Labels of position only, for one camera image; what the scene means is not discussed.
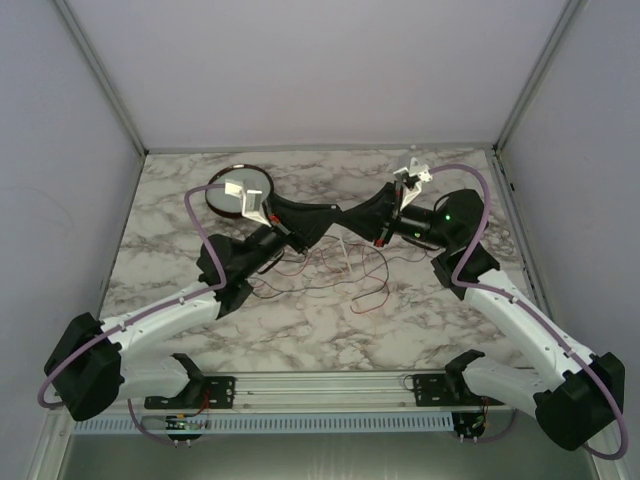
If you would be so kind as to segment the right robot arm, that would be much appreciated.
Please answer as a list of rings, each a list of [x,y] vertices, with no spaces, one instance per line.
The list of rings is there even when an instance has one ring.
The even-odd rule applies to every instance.
[[[377,245],[394,235],[424,248],[441,248],[432,261],[437,279],[459,300],[489,319],[528,359],[531,370],[502,365],[468,350],[445,367],[444,387],[456,403],[495,400],[533,417],[558,446],[574,451],[617,423],[620,445],[629,448],[622,415],[625,369],[613,354],[594,354],[527,300],[485,250],[479,238],[488,211],[472,189],[441,197],[430,210],[403,206],[401,192],[386,184],[374,197],[342,213],[340,225]]]

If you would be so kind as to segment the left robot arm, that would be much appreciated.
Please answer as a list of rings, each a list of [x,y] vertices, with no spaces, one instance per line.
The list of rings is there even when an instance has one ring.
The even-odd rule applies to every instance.
[[[73,318],[45,363],[39,404],[53,407],[46,398],[53,390],[58,405],[84,421],[119,401],[152,398],[182,408],[199,401],[206,378],[189,356],[152,360],[151,350],[239,309],[253,291],[251,276],[286,248],[307,252],[342,215],[332,204],[296,203],[275,194],[259,202],[257,196],[250,191],[242,197],[243,216],[259,225],[247,238],[203,235],[196,282],[134,312]]]

